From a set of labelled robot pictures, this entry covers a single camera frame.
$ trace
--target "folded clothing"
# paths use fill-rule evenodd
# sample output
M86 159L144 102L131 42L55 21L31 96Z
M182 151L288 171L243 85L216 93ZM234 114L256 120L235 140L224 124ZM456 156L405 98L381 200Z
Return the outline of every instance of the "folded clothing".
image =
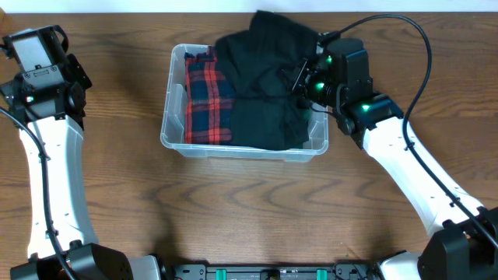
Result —
M228 145L232 140L230 116L235 92L219 70L216 51L186 53L185 86L188 104L185 112L185 143Z
M316 55L318 33L283 16L257 12L249 30L216 42L219 69L236 92L232 145L284 150L306 142L307 120L282 69Z

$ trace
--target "storage box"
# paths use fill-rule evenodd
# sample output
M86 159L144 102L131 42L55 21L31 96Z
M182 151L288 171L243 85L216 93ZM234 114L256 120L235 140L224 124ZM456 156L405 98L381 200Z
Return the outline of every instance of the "storage box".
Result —
M303 144L303 149L286 151L268 151L263 149L238 147L229 145L194 145L184 143L185 110L187 108L187 92L185 86L185 52L198 54L206 52L208 46L195 44L179 44L171 52L170 75L164 106L161 142L169 149L175 149L186 157L218 156L227 158L248 159L283 159L290 162L307 162L316 155L321 155L328 148L327 114L312 112L308 134L310 140Z

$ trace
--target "plastic bin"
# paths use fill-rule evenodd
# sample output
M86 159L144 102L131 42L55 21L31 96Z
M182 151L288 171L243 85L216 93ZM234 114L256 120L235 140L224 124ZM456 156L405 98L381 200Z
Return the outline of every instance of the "plastic bin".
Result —
M185 110L187 92L185 85L185 52L198 54L206 52L208 46L196 44L179 44L171 52L170 75L164 106L161 142L169 149L175 149L186 157L226 157L248 159L283 159L289 162L307 162L316 155L321 155L328 148L327 114L312 112L308 133L310 140L303 144L303 149L286 151L268 151L249 147L229 145L194 145L184 143Z

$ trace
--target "black fabric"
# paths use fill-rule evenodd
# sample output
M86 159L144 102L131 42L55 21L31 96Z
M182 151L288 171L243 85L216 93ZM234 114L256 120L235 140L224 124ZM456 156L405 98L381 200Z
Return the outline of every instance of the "black fabric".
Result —
M249 30L216 42L219 67L236 92L232 145L295 148L308 140L307 121L281 77L316 55L318 34L271 12L257 12Z

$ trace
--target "green strip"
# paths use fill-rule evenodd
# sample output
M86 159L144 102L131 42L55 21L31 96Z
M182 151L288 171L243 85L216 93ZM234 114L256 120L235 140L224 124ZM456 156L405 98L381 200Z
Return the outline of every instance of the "green strip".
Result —
M226 270L224 269L216 270L216 280L226 280Z
M317 280L327 280L327 271L324 269L317 270Z

